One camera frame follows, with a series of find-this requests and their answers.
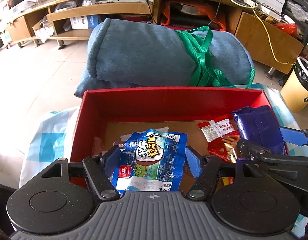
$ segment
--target wooden cabinet door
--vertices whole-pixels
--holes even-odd
[[[24,16],[16,19],[13,23],[7,25],[7,30],[13,42],[31,37]]]
[[[243,12],[235,36],[245,46],[253,60],[288,74],[304,46],[300,41],[275,26],[267,22],[264,24],[271,38],[277,60],[290,64],[284,65],[275,61],[264,26],[255,16]]]

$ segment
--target gray ribbed plate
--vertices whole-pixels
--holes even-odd
[[[185,199],[180,192],[127,191],[104,202],[93,217],[71,232],[53,236],[17,232],[12,240],[292,240],[277,236],[246,236],[224,227],[203,202]]]

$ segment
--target black trash bag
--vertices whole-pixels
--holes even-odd
[[[308,70],[308,64],[305,61],[302,61],[304,67]],[[299,82],[302,84],[302,86],[308,91],[308,76],[304,72],[304,70],[299,66],[298,62],[296,63],[294,67],[295,74],[299,80]]]

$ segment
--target trash can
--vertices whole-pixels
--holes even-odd
[[[288,108],[297,113],[308,105],[308,60],[298,57],[294,71],[281,90]]]

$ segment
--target beige trash can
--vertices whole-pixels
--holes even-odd
[[[308,64],[308,60],[303,57],[298,57],[296,65],[302,68],[304,73],[308,76],[308,71],[304,67],[303,62]],[[284,98],[288,108],[294,113],[299,112],[308,105],[308,91],[300,83],[297,71],[297,69],[292,71],[286,84],[281,89],[281,96]]]

